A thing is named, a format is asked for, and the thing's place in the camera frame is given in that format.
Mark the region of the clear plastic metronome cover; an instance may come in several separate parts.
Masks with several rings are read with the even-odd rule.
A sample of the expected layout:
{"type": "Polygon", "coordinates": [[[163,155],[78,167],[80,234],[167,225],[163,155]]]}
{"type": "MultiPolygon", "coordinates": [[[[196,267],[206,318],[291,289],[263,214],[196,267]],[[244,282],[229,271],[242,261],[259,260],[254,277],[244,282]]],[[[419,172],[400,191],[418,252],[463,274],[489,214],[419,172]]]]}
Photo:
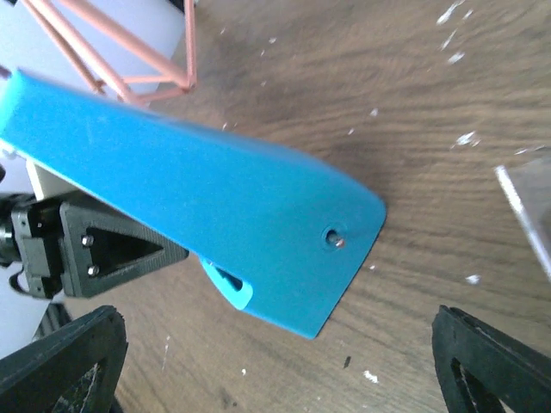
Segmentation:
{"type": "Polygon", "coordinates": [[[499,165],[494,172],[550,280],[550,156],[539,157],[516,168],[499,165]]]}

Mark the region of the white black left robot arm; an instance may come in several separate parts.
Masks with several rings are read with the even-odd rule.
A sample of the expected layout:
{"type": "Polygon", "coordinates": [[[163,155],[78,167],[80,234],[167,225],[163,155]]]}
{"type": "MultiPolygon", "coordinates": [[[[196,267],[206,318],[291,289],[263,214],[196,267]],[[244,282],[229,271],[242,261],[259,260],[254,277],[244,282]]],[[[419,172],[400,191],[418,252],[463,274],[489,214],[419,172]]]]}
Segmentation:
{"type": "Polygon", "coordinates": [[[91,298],[185,260],[188,250],[127,215],[76,190],[37,200],[1,196],[1,265],[22,265],[27,285],[17,292],[37,299],[58,293],[91,298]]]}

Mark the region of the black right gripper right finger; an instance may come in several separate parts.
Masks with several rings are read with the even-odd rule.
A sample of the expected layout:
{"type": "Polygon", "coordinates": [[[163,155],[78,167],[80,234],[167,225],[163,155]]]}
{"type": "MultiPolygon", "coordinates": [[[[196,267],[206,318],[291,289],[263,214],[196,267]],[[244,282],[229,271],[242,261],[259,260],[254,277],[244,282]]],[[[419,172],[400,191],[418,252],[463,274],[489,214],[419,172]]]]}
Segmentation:
{"type": "Polygon", "coordinates": [[[432,322],[436,376],[449,412],[549,412],[550,358],[456,307],[432,322]]]}

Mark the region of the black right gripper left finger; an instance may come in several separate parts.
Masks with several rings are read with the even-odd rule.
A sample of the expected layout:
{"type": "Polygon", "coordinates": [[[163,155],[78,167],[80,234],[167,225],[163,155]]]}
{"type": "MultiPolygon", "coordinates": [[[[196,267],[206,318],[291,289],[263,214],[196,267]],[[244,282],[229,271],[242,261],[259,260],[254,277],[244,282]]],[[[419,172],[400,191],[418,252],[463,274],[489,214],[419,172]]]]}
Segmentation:
{"type": "Polygon", "coordinates": [[[123,316],[96,308],[1,359],[2,412],[122,412],[123,316]]]}

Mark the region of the blue metronome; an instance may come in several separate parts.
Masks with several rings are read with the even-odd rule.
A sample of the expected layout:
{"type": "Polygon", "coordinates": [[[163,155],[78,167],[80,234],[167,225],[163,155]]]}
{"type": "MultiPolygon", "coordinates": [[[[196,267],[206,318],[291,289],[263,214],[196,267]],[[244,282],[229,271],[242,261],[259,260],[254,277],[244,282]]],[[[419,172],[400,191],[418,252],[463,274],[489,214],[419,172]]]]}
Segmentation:
{"type": "Polygon", "coordinates": [[[198,255],[236,309],[308,339],[371,251],[382,199],[330,165],[13,71],[1,139],[198,255]]]}

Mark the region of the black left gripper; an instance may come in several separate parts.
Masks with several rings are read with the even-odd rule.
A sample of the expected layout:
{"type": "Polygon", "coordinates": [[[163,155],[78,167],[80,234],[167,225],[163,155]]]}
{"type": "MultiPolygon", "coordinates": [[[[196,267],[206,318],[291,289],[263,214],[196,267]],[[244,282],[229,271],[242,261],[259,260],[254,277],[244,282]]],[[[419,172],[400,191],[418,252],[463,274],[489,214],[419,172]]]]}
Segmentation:
{"type": "Polygon", "coordinates": [[[189,256],[97,200],[25,202],[10,217],[28,291],[36,298],[52,299],[62,284],[67,296],[91,298],[189,256]]]}

